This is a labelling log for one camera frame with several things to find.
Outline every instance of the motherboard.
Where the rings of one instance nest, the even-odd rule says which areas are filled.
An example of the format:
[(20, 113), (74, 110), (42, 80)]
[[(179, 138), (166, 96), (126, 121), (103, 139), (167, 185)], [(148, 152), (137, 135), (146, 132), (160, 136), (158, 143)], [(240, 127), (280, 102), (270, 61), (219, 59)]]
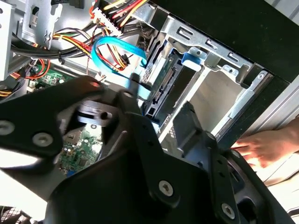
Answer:
[[(38, 91), (53, 85), (62, 84), (73, 77), (49, 70), (40, 79), (31, 80), (28, 91)], [(97, 160), (102, 147), (101, 127), (87, 124), (82, 130), (68, 133), (64, 138), (64, 146), (58, 158), (58, 167), (66, 176), (85, 169)]]
[(59, 169), (71, 176), (96, 162), (101, 151), (101, 127), (87, 124), (82, 131), (69, 133), (58, 159)]

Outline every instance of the cable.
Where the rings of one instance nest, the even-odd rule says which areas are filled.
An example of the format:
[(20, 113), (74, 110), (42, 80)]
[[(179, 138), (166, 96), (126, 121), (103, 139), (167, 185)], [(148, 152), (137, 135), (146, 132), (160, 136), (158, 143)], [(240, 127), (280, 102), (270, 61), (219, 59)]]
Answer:
[(121, 3), (125, 2), (125, 1), (126, 1), (126, 0), (117, 0), (115, 3), (112, 3), (112, 4), (110, 4), (110, 5), (105, 6), (105, 7), (103, 8), (103, 10), (105, 11), (105, 10), (108, 10), (108, 9), (113, 8), (113, 7), (115, 7), (115, 6), (118, 6), (119, 4), (121, 4)]
[(110, 11), (108, 14), (116, 13), (116, 12), (118, 12), (118, 11), (120, 11), (120, 10), (122, 10), (122, 9), (124, 9), (124, 8), (126, 8), (126, 7), (128, 7), (129, 5), (131, 5), (134, 1), (136, 1), (136, 0), (129, 0), (127, 3), (121, 5), (121, 6), (118, 7), (117, 9), (114, 9), (114, 10)]
[(3, 103), (4, 101), (9, 100), (12, 96), (14, 96), (25, 84), (25, 79), (19, 81), (18, 85), (12, 90), (12, 93), (5, 98), (0, 99), (0, 102)]
[(127, 17), (124, 19), (124, 21), (121, 22), (120, 27), (123, 27), (126, 22), (129, 20), (129, 18), (131, 17), (131, 15), (143, 4), (145, 4), (146, 2), (148, 2), (149, 0), (142, 0), (141, 2), (139, 2), (127, 15)]
[[(42, 59), (39, 59), (39, 61), (40, 61), (41, 65), (42, 65), (42, 69), (36, 75), (34, 75), (34, 76), (26, 76), (25, 77), (26, 79), (38, 79), (38, 78), (42, 78), (43, 76), (45, 76), (47, 74), (47, 72), (50, 69), (50, 60), (47, 61), (48, 64), (47, 64), (47, 68), (46, 68), (45, 71), (43, 71), (45, 69), (45, 63), (44, 63), (44, 61)], [(11, 76), (19, 78), (20, 74), (14, 72), (14, 73), (11, 74)]]
[(63, 40), (75, 45), (78, 49), (80, 49), (83, 53), (85, 53), (87, 56), (90, 55), (90, 53), (88, 52), (88, 50), (86, 50), (83, 46), (80, 45), (80, 43), (78, 43), (77, 40), (74, 40), (74, 39), (71, 39), (71, 38), (68, 38), (68, 37), (65, 37), (63, 35), (53, 35), (53, 38), (62, 38)]
[(119, 40), (116, 37), (106, 36), (106, 37), (102, 37), (99, 40), (97, 40), (96, 43), (93, 44), (93, 48), (92, 48), (92, 51), (91, 51), (91, 56), (92, 56), (92, 60), (93, 60), (94, 64), (104, 72), (114, 73), (116, 75), (119, 75), (119, 76), (123, 77), (123, 75), (115, 72), (112, 68), (107, 66), (102, 61), (102, 59), (99, 57), (99, 55), (97, 54), (98, 46), (103, 45), (103, 44), (112, 44), (112, 45), (115, 45), (117, 47), (120, 47), (120, 48), (124, 49), (127, 52), (130, 52), (134, 55), (137, 55), (137, 56), (142, 58), (142, 65), (143, 66), (146, 65), (146, 55), (145, 55), (145, 52), (143, 50), (141, 50), (140, 48), (138, 48), (134, 45), (131, 45), (127, 42)]
[(135, 7), (136, 5), (138, 5), (138, 3), (140, 3), (142, 0), (137, 0), (136, 2), (134, 2), (132, 5), (130, 5), (129, 7), (121, 10), (120, 12), (118, 12), (117, 14), (115, 14), (114, 16), (112, 16), (112, 19), (115, 19), (116, 17), (120, 16), (121, 14), (127, 12), (128, 10), (132, 9), (133, 7)]
[[(64, 31), (64, 30), (75, 30), (77, 31), (78, 33), (80, 33), (83, 37), (85, 37), (87, 40), (90, 39), (90, 35), (88, 33), (86, 33), (85, 31), (83, 30), (80, 30), (80, 29), (77, 29), (77, 28), (70, 28), (70, 27), (67, 27), (67, 28), (64, 28), (64, 29), (61, 29), (59, 31), (57, 31), (55, 34), (61, 34), (60, 32)], [(70, 36), (74, 36), (76, 34), (68, 34), (67, 32), (63, 35), (70, 35)]]
[[(124, 33), (122, 36), (119, 37), (119, 39), (126, 38), (128, 36), (139, 35), (141, 33), (142, 33), (142, 31), (140, 28), (131, 30), (131, 31)], [(101, 33), (96, 34), (93, 38), (93, 41), (98, 39), (101, 36), (102, 36)], [(86, 44), (86, 45), (90, 45), (91, 43), (92, 43), (91, 39), (84, 42), (84, 44)], [(11, 51), (16, 54), (24, 55), (27, 57), (50, 59), (50, 60), (59, 59), (59, 56), (61, 58), (84, 56), (84, 54), (76, 47), (61, 50), (60, 55), (58, 53), (58, 50), (37, 49), (37, 48), (34, 48), (33, 46), (25, 43), (24, 41), (20, 40), (14, 33), (12, 35)]]

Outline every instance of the wire bundle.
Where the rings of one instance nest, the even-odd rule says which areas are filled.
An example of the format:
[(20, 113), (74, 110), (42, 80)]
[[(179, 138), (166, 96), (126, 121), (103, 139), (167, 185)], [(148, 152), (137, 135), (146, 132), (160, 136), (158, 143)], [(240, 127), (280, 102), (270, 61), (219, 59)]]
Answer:
[[(120, 5), (123, 2), (124, 0), (118, 0), (115, 3), (104, 7), (103, 10), (104, 11), (109, 10), (115, 6)], [(113, 14), (112, 15), (113, 20), (116, 20), (119, 17), (119, 19), (117, 19), (115, 22), (116, 23), (121, 22), (120, 27), (123, 27), (128, 22), (132, 14), (147, 2), (149, 2), (149, 0), (129, 0), (126, 4), (123, 4), (117, 9), (110, 11), (109, 14)]]
[[(41, 63), (42, 65), (42, 69), (36, 74), (36, 75), (33, 75), (33, 76), (28, 76), (27, 74), (30, 73), (30, 70), (32, 69), (33, 66), (30, 66), (25, 70), (25, 79), (39, 79), (39, 78), (42, 78), (44, 77), (47, 72), (49, 71), (50, 69), (50, 60), (48, 60), (48, 64), (47, 64), (47, 68), (45, 69), (45, 62), (44, 60), (42, 59), (38, 59), (39, 62)], [(21, 75), (19, 73), (16, 73), (16, 72), (13, 72), (11, 75), (11, 77), (15, 78), (15, 79), (18, 79), (21, 77)]]

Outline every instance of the black wire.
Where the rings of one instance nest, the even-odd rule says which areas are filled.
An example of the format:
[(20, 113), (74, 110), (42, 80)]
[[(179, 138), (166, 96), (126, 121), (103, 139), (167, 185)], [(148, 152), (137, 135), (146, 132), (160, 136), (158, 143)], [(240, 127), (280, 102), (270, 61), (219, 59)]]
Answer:
[[(142, 33), (142, 30), (139, 28), (139, 29), (128, 31), (128, 32), (124, 33), (122, 36), (120, 36), (119, 38), (122, 39), (122, 38), (125, 38), (128, 36), (133, 36), (133, 35), (141, 34), (141, 33)], [(93, 42), (95, 42), (101, 36), (102, 36), (101, 33), (96, 34), (93, 37)], [(87, 44), (87, 45), (92, 44), (91, 40), (92, 39), (85, 41), (84, 44)], [(59, 58), (58, 50), (37, 49), (29, 44), (26, 44), (24, 41), (20, 40), (15, 34), (13, 34), (13, 36), (12, 36), (11, 51), (16, 54), (24, 55), (24, 56), (32, 57), (32, 58), (41, 58), (41, 59), (50, 59), (50, 60)], [(72, 48), (60, 51), (61, 58), (79, 57), (79, 55), (82, 56), (82, 52), (79, 49), (77, 49), (76, 47), (72, 47)]]
[(108, 14), (116, 13), (116, 12), (128, 7), (129, 5), (131, 5), (135, 1), (136, 0), (130, 0), (127, 3), (123, 4), (122, 6), (118, 7), (117, 9), (110, 11)]
[[(82, 29), (82, 31), (87, 32), (88, 30), (92, 29), (92, 28), (95, 27), (95, 26), (96, 26), (96, 24), (93, 23), (93, 22), (91, 22), (91, 23), (89, 23), (86, 27), (84, 27), (84, 28)], [(56, 32), (58, 33), (58, 32), (63, 31), (63, 30), (67, 30), (67, 28), (63, 28), (63, 29), (58, 30), (58, 31), (56, 31)], [(73, 36), (73, 37), (76, 37), (76, 36), (81, 35), (78, 31), (67, 32), (66, 34), (68, 34), (68, 35), (75, 35), (75, 36)]]
[(125, 14), (123, 14), (122, 16), (120, 16), (119, 19), (115, 21), (115, 23), (122, 22), (122, 21), (126, 18), (127, 14), (128, 14), (128, 13), (125, 13)]
[(78, 50), (80, 50), (85, 56), (91, 58), (88, 54), (86, 54), (83, 50), (81, 50), (77, 45), (75, 45), (73, 42), (69, 41), (68, 39), (63, 39), (64, 41), (67, 41), (68, 43), (71, 43), (74, 45)]
[(9, 100), (14, 94), (16, 94), (23, 86), (24, 84), (26, 83), (25, 79), (20, 79), (18, 84), (14, 87), (14, 89), (12, 90), (12, 93), (9, 94), (7, 97), (5, 98), (1, 98), (0, 99), (0, 102), (3, 103), (4, 101), (7, 101)]

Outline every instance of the screw hole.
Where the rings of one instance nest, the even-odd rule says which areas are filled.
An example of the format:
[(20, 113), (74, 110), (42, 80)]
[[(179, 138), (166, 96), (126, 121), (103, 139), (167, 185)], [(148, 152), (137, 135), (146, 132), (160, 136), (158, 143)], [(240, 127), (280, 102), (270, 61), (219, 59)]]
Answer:
[(106, 119), (108, 118), (108, 113), (107, 113), (107, 112), (103, 112), (103, 113), (101, 113), (100, 118), (101, 118), (102, 120), (106, 120)]
[(219, 172), (219, 175), (223, 178), (225, 177), (225, 175), (222, 172)]

